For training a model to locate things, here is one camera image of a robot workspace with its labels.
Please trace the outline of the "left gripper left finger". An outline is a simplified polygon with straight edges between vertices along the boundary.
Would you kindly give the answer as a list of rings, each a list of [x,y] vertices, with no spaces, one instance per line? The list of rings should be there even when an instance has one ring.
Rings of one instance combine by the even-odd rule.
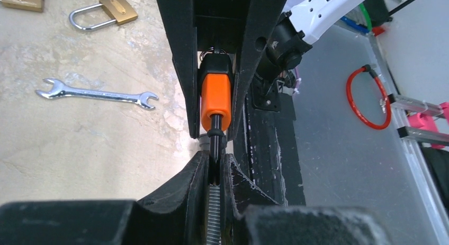
[[[209,154],[197,152],[138,201],[39,201],[1,206],[1,244],[200,244]]]

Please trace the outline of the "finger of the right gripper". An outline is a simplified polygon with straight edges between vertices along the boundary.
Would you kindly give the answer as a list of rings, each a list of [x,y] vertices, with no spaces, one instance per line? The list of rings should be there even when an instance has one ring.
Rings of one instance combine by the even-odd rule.
[[[236,138],[246,94],[285,3],[286,0],[249,0],[244,15],[242,41],[236,54],[232,122],[227,131],[228,140]]]
[[[172,62],[185,99],[190,137],[199,137],[199,90],[197,83],[197,31],[193,0],[157,0]]]

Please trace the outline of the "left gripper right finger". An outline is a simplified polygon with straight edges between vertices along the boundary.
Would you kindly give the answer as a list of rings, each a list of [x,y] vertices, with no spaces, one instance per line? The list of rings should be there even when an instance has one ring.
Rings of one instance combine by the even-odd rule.
[[[377,216],[361,207],[283,206],[221,160],[222,244],[391,244]]]

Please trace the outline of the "brass padlock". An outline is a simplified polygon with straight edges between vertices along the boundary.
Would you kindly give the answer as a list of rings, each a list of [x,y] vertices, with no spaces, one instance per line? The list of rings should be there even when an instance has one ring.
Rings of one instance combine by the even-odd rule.
[[[1,5],[19,10],[43,12],[44,0],[1,0]]]
[[[107,21],[89,26],[82,26],[75,21],[75,17],[78,15],[99,9],[109,17]],[[76,9],[68,16],[69,23],[77,30],[84,32],[99,30],[111,24],[124,25],[137,20],[137,18],[136,10],[127,0],[99,0],[97,4]]]

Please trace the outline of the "orange padlock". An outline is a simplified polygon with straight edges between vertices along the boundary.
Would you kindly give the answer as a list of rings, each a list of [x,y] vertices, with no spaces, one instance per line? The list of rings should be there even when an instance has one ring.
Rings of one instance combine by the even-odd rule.
[[[209,183],[220,183],[220,161],[223,138],[231,121],[233,72],[225,53],[207,52],[200,64],[200,121],[210,139]]]

